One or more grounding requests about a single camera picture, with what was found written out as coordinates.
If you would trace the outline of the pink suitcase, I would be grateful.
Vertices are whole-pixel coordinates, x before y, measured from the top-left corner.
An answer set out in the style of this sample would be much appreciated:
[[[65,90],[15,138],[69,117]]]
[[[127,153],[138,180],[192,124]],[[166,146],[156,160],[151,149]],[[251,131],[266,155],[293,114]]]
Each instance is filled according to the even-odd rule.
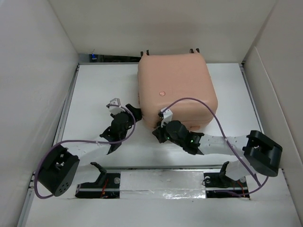
[[[138,99],[145,124],[155,128],[168,107],[172,119],[196,131],[213,120],[218,100],[204,57],[198,50],[174,55],[143,53],[138,64]]]

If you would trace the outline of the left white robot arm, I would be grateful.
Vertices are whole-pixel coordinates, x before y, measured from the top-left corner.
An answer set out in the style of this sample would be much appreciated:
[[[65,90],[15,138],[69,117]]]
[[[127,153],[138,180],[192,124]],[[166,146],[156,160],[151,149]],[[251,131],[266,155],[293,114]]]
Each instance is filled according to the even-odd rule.
[[[125,107],[108,104],[107,107],[113,120],[97,138],[63,140],[42,157],[34,178],[38,198],[59,197],[82,180],[97,188],[104,185],[106,170],[96,160],[116,151],[132,136],[136,123],[142,119],[141,110],[130,104]]]

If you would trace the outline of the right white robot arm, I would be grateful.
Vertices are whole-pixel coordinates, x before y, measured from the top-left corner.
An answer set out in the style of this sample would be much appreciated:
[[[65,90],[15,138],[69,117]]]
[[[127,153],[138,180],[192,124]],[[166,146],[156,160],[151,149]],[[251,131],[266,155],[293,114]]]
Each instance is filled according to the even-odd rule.
[[[170,141],[191,155],[235,156],[236,160],[225,162],[219,173],[219,182],[224,186],[248,175],[278,175],[283,148],[260,131],[251,130],[237,137],[212,136],[189,131],[180,121],[170,121],[160,124],[152,134],[159,143]]]

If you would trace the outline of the aluminium frame rail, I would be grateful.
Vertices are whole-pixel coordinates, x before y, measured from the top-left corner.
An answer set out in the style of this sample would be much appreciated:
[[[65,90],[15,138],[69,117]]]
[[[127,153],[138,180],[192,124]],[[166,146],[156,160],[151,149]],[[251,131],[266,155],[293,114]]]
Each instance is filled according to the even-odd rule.
[[[107,165],[101,165],[97,162],[91,162],[87,165],[81,166],[80,163],[71,163],[71,164],[67,164],[66,166],[61,165],[61,164],[52,164],[48,167],[41,167],[41,169],[45,169],[45,170],[54,170],[54,171],[60,171],[61,169],[67,171],[70,168],[80,168],[80,167],[91,167],[94,166],[96,168],[104,168],[104,169],[199,169],[199,168],[221,168],[222,166],[224,166],[225,163],[223,164],[219,164],[219,165],[179,165],[179,166],[107,166]]]

